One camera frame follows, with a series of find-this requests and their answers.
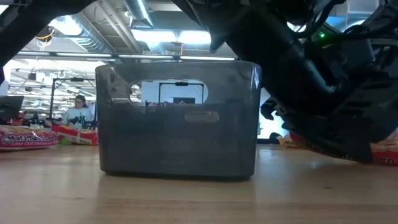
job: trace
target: computer monitor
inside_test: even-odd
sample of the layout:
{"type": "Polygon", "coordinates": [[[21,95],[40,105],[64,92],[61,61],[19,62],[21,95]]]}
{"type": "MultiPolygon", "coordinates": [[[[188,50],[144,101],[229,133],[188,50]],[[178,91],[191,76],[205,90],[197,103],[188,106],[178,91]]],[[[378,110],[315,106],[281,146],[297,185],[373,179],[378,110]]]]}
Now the computer monitor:
{"type": "Polygon", "coordinates": [[[8,121],[18,118],[23,101],[23,96],[0,96],[0,119],[8,121]]]}

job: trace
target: wooden tabletop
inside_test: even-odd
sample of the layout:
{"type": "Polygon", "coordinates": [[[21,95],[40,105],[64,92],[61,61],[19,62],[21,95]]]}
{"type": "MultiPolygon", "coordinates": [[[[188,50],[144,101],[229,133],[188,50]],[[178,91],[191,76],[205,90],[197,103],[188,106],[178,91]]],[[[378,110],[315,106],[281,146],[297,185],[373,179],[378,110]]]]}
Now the wooden tabletop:
{"type": "Polygon", "coordinates": [[[0,154],[0,224],[398,223],[398,167],[259,147],[244,182],[113,177],[98,149],[0,154]]]}

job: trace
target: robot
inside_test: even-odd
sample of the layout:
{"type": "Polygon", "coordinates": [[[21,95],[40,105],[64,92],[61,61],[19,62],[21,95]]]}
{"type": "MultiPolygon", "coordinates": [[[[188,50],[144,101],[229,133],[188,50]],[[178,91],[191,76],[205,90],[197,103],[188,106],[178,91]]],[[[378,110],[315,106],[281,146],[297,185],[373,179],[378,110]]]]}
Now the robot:
{"type": "MultiPolygon", "coordinates": [[[[276,111],[285,129],[327,154],[372,162],[369,143],[398,127],[398,9],[389,1],[363,24],[322,38],[330,11],[346,0],[172,1],[210,33],[211,51],[227,43],[240,60],[262,67],[272,96],[261,107],[264,117],[276,111]],[[306,29],[295,32],[288,22],[306,29]]],[[[1,66],[56,16],[92,0],[23,2],[0,16],[1,66]]]]}

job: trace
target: white wall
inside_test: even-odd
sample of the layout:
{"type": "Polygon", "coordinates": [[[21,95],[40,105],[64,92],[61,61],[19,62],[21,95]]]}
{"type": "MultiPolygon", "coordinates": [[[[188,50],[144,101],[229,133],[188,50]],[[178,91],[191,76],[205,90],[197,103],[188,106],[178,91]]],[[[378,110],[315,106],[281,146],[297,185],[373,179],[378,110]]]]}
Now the white wall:
{"type": "MultiPolygon", "coordinates": [[[[154,80],[153,82],[143,81],[141,85],[141,102],[159,102],[159,83],[175,83],[175,82],[188,82],[188,83],[201,83],[199,80],[154,80]]],[[[200,85],[188,86],[175,86],[163,84],[160,88],[160,102],[173,102],[174,97],[194,98],[197,104],[206,101],[208,96],[208,89],[206,85],[202,89],[200,85]]]]}

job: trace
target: maruchan noodle package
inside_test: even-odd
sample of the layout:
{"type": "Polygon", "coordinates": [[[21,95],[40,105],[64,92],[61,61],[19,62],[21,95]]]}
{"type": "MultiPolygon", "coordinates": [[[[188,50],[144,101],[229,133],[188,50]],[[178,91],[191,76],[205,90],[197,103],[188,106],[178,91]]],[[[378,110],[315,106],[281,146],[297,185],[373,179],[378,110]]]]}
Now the maruchan noodle package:
{"type": "Polygon", "coordinates": [[[8,125],[0,125],[0,139],[0,151],[40,149],[59,143],[53,131],[8,125]]]}
{"type": "MultiPolygon", "coordinates": [[[[295,133],[290,133],[284,138],[279,138],[279,142],[287,148],[308,149],[338,159],[351,159],[347,155],[332,154],[329,151],[323,150],[295,133]]],[[[371,144],[371,150],[373,163],[398,166],[398,131],[394,131],[387,139],[381,142],[371,144]]]]}
{"type": "Polygon", "coordinates": [[[65,125],[53,125],[52,131],[58,134],[60,144],[98,145],[98,132],[95,130],[76,130],[65,125]]]}

